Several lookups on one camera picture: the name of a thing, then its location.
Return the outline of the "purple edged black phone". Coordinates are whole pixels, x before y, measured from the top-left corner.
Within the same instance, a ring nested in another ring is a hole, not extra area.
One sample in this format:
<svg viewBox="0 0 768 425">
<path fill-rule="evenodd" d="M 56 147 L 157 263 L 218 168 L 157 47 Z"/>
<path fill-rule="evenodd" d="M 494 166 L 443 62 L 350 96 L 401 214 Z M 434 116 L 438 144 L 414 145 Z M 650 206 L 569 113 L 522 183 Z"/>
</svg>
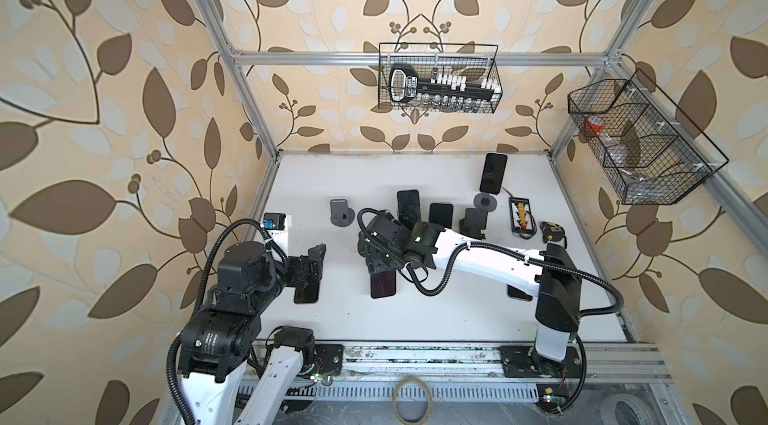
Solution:
<svg viewBox="0 0 768 425">
<path fill-rule="evenodd" d="M 512 299 L 522 300 L 526 302 L 530 302 L 533 300 L 532 295 L 527 294 L 524 291 L 521 291 L 510 285 L 507 286 L 507 296 Z"/>
</svg>

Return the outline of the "black phone with label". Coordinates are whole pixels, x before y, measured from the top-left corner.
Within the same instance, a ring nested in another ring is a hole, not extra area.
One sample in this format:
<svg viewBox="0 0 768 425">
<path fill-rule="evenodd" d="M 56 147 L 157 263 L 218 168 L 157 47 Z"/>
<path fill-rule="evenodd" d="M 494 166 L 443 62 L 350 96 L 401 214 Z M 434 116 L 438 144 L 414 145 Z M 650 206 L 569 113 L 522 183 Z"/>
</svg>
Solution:
<svg viewBox="0 0 768 425">
<path fill-rule="evenodd" d="M 416 189 L 397 192 L 398 221 L 412 230 L 422 220 L 419 191 Z"/>
</svg>

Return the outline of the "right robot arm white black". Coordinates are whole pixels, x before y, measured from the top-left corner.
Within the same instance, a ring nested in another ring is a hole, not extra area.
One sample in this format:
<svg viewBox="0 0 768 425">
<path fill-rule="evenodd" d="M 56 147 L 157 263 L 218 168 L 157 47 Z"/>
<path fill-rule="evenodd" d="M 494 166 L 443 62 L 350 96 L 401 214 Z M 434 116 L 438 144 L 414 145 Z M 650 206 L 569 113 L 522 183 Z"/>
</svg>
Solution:
<svg viewBox="0 0 768 425">
<path fill-rule="evenodd" d="M 624 306 L 619 290 L 603 278 L 578 269 L 567 250 L 549 243 L 544 250 L 508 248 L 420 221 L 411 228 L 389 211 L 363 208 L 357 215 L 358 253 L 370 274 L 397 271 L 424 296 L 447 288 L 455 271 L 503 283 L 521 300 L 534 301 L 535 361 L 563 365 L 569 345 L 579 343 L 585 317 L 616 315 Z"/>
</svg>

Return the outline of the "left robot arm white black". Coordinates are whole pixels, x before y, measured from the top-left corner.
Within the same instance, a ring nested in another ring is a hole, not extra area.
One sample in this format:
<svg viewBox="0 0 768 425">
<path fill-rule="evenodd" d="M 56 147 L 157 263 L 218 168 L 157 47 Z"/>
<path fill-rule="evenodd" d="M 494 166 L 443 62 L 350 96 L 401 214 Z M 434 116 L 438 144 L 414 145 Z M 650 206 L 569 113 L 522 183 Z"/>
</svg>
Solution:
<svg viewBox="0 0 768 425">
<path fill-rule="evenodd" d="M 296 378 L 320 369 L 310 329 L 280 326 L 262 360 L 261 316 L 286 288 L 318 299 L 326 247 L 290 256 L 290 218 L 243 218 L 214 242 L 190 320 L 174 338 L 166 379 L 183 424 L 271 424 Z"/>
</svg>

